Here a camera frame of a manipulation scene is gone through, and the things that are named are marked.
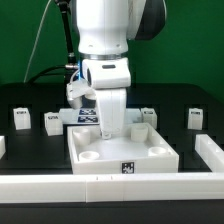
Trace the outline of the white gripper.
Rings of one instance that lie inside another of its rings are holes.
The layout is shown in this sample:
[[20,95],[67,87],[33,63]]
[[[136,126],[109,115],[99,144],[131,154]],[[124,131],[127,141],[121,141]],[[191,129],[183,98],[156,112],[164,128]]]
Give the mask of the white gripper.
[[85,59],[82,74],[96,96],[102,139],[110,139],[124,124],[126,88],[131,85],[128,59]]

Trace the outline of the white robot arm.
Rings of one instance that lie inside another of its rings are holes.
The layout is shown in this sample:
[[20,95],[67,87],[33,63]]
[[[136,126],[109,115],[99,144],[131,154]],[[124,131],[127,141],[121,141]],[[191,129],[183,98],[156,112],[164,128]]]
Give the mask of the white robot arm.
[[96,101],[101,135],[109,139],[122,130],[129,40],[151,40],[163,29],[165,0],[73,0],[72,16],[80,37],[82,58],[78,73],[67,85],[67,100],[74,108],[82,97]]

